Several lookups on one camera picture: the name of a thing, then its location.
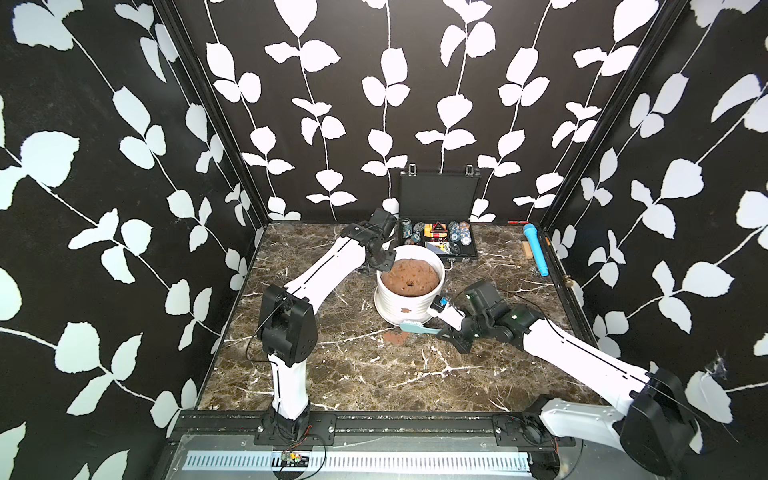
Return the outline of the white ceramic flower pot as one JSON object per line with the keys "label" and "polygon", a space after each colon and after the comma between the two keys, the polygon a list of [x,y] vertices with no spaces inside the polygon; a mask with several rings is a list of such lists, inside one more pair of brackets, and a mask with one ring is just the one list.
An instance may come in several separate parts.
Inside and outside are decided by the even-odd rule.
{"label": "white ceramic flower pot", "polygon": [[394,249],[396,261],[402,259],[420,259],[427,261],[440,276],[438,287],[432,292],[419,297],[403,297],[387,290],[381,281],[381,274],[377,273],[377,287],[374,294],[374,305],[379,315],[393,325],[400,325],[403,321],[426,323],[430,315],[428,307],[433,298],[441,291],[445,283],[445,267],[442,260],[435,253],[425,247],[415,245],[398,246]]}

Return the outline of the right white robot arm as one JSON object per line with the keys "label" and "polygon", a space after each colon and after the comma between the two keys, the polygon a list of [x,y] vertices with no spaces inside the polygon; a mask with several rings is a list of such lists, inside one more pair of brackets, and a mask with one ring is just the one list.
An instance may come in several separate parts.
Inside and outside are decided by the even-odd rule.
{"label": "right white robot arm", "polygon": [[438,338],[467,354],[475,340],[492,338],[557,367],[604,400],[603,405],[552,398],[537,416],[556,437],[574,437],[624,452],[660,477],[673,477],[700,428],[682,382],[621,361],[569,334],[543,312],[510,304],[488,281],[464,292],[460,309],[436,296],[428,313],[446,326]]}

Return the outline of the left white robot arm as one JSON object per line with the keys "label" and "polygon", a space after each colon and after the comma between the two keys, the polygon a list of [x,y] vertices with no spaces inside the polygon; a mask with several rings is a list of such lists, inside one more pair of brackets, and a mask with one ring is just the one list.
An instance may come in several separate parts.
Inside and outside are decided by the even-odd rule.
{"label": "left white robot arm", "polygon": [[395,252],[385,245],[392,240],[396,226],[396,217],[378,208],[369,220],[345,227],[330,249],[304,273],[264,291],[256,337],[271,366],[272,409],[279,419],[297,423],[309,411],[306,363],[318,341],[316,314],[320,306],[358,268],[366,265],[379,272],[392,269]]}

